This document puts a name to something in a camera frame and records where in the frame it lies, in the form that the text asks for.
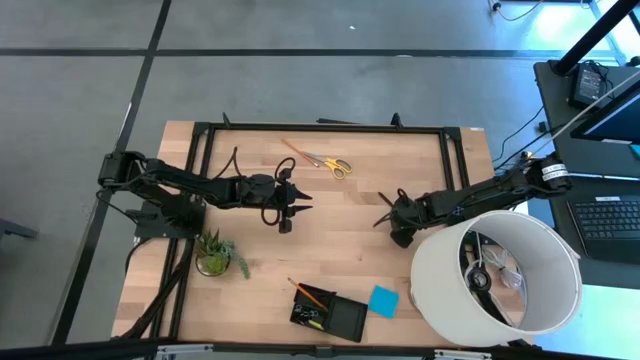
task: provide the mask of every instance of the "potted plant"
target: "potted plant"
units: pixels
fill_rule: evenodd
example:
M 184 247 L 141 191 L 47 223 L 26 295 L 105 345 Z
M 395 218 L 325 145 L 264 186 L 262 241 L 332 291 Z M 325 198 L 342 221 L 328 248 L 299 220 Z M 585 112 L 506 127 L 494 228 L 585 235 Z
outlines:
M 207 230 L 196 240 L 196 268 L 204 276 L 218 276 L 224 274 L 231 261 L 240 266 L 245 279 L 249 279 L 249 265 L 236 250 L 233 241 L 220 241 L 220 230 L 215 235 Z

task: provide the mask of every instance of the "orange-handled scissors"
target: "orange-handled scissors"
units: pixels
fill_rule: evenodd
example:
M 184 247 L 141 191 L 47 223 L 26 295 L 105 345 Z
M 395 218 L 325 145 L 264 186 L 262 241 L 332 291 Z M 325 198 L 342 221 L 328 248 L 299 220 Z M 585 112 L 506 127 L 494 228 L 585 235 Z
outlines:
M 342 180 L 344 179 L 345 176 L 347 176 L 347 174 L 351 174 L 351 165 L 349 165 L 348 162 L 342 159 L 326 158 L 324 156 L 308 153 L 306 151 L 303 151 L 303 153 L 308 157 L 313 158 L 316 161 L 320 161 L 325 165 L 327 165 L 329 167 L 329 170 L 331 170 L 333 177 L 338 180 Z

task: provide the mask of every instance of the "wooden tabletop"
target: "wooden tabletop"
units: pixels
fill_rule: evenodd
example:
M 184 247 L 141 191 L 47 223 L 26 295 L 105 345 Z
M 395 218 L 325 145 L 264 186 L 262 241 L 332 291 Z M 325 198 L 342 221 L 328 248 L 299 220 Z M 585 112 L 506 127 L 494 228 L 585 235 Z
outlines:
M 192 128 L 193 122 L 167 122 L 158 158 L 184 167 Z M 484 131 L 461 130 L 471 183 L 493 176 Z M 282 137 L 304 151 L 344 158 L 351 163 L 353 173 L 344 180 L 334 179 L 327 167 L 313 167 L 282 144 Z M 273 174 L 283 158 L 295 157 L 297 165 L 290 181 L 313 197 L 296 204 L 310 204 L 313 209 L 298 213 L 292 219 L 293 231 L 282 235 L 277 227 L 262 222 L 259 210 L 208 206 L 206 228 L 212 232 L 220 228 L 222 239 L 235 241 L 249 263 L 251 278 L 245 280 L 234 264 L 227 273 L 214 278 L 200 275 L 192 265 L 180 340 L 356 345 L 289 322 L 295 293 L 287 282 L 290 276 L 363 303 L 369 302 L 375 285 L 398 292 L 400 300 L 393 319 L 368 313 L 360 345 L 451 345 L 409 300 L 413 254 L 425 236 L 439 228 L 421 231 L 407 249 L 391 240 L 388 222 L 372 228 L 390 209 L 378 191 L 395 200 L 399 187 L 412 198 L 445 188 L 436 135 L 218 130 L 209 177 L 222 169 L 234 146 L 238 146 L 238 164 L 244 175 Z M 449 144 L 449 152 L 459 188 L 453 143 Z M 202 147 L 198 153 L 196 164 L 201 161 Z M 234 172 L 230 169 L 225 175 L 232 176 Z M 113 335 L 128 330 L 156 295 L 167 243 L 167 239 L 152 240 L 133 255 Z M 502 296 L 501 302 L 509 311 L 521 310 L 512 291 L 501 287 L 499 280 L 494 284 L 497 289 L 492 291 Z M 170 299 L 161 334 L 168 332 L 172 309 Z

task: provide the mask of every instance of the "computer monitor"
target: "computer monitor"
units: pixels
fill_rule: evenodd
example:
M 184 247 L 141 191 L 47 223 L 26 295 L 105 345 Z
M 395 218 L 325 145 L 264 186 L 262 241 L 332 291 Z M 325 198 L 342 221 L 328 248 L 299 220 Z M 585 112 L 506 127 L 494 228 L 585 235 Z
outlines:
M 640 81 L 575 128 L 571 137 L 640 144 Z

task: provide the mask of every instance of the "black tray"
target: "black tray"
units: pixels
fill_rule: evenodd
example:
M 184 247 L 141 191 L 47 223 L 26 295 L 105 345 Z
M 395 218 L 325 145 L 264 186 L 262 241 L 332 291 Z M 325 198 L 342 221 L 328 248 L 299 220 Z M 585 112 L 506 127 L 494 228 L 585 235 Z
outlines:
M 291 309 L 291 317 L 289 321 L 311 329 L 322 331 L 310 324 L 300 324 L 297 321 L 296 305 L 302 305 L 317 310 L 322 320 L 323 332 L 343 339 L 360 342 L 362 340 L 362 332 L 364 331 L 364 321 L 367 318 L 367 310 L 369 306 L 357 301 L 349 300 L 337 296 L 335 292 L 318 289 L 316 287 L 299 284 L 302 288 L 313 295 L 320 303 L 329 309 L 324 311 L 320 309 L 307 296 L 302 294 L 300 290 L 296 291 L 293 298 L 293 309 Z

